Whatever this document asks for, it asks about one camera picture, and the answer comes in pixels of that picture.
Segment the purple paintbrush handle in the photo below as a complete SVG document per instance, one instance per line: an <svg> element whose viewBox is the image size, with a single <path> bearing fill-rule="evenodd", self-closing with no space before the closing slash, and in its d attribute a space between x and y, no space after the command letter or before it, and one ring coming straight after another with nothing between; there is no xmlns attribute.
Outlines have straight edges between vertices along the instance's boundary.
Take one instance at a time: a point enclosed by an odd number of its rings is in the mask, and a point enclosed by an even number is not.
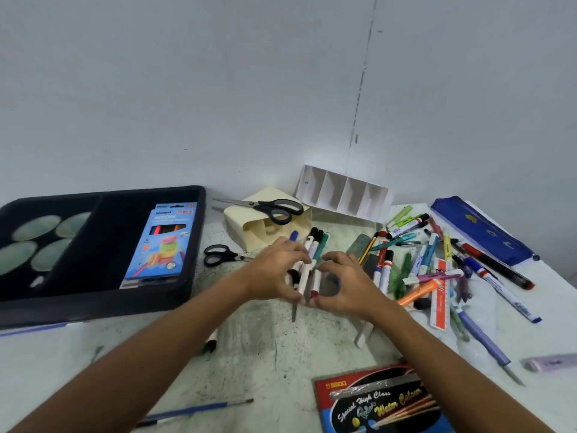
<svg viewBox="0 0 577 433"><path fill-rule="evenodd" d="M483 333L483 330L473 322L471 317L466 312L462 311L462 309L459 309L458 315L463 321L463 325L467 331L469 331L469 333L471 333L475 339L481 342L481 345L483 345L487 351L489 351L489 354L491 354L491 356L497 360L499 366L506 366L511 363L505 353L501 351L497 345L495 345L495 342L493 342L489 336Z"/></svg>

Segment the black case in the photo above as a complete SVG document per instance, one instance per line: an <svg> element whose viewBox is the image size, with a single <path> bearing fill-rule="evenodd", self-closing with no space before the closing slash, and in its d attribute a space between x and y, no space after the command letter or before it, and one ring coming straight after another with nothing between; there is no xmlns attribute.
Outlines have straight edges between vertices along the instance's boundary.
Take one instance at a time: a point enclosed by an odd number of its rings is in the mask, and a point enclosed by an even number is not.
<svg viewBox="0 0 577 433"><path fill-rule="evenodd" d="M119 290L150 211L159 203L196 202L184 266L174 282ZM0 327L84 321L173 309L191 296L206 210L201 186L30 197L0 208L0 247L18 226L44 215L91 215L44 282L30 260L0 276ZM38 249L60 240L54 230L33 239Z"/></svg>

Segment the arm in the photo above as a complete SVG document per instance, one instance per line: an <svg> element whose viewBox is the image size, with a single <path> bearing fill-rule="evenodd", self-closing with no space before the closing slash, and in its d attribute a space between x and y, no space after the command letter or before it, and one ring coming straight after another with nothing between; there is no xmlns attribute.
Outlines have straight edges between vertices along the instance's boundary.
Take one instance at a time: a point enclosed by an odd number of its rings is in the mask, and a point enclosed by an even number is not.
<svg viewBox="0 0 577 433"><path fill-rule="evenodd" d="M155 321L79 373L11 433L128 432L134 428L206 338L250 299L303 302L285 284L305 248L278 239L255 260Z"/></svg>
<svg viewBox="0 0 577 433"><path fill-rule="evenodd" d="M331 261L319 269L339 277L340 291L332 297L317 296L311 306L368 320L381 330L415 369L456 431L552 432L383 295L354 254L329 252L323 259Z"/></svg>

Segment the white wall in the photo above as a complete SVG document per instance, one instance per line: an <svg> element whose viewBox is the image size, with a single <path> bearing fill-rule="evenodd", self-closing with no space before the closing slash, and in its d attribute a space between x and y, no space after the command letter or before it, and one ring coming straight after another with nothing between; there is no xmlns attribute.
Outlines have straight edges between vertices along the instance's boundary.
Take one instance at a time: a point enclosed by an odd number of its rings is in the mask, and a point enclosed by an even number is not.
<svg viewBox="0 0 577 433"><path fill-rule="evenodd" d="M577 208L577 0L378 0L367 52L374 1L2 0L0 204L312 163L467 197L576 272L545 218Z"/></svg>

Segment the blue pouch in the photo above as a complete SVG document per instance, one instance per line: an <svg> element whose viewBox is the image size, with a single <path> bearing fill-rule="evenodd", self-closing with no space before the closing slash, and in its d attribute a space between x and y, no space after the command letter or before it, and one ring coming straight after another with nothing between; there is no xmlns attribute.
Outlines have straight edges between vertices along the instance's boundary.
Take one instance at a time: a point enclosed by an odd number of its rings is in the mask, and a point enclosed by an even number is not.
<svg viewBox="0 0 577 433"><path fill-rule="evenodd" d="M521 241L511 237L459 196L436 199L431 209L438 212L459 231L468 235L489 254L509 266L514 266L531 257L535 260L539 259Z"/></svg>

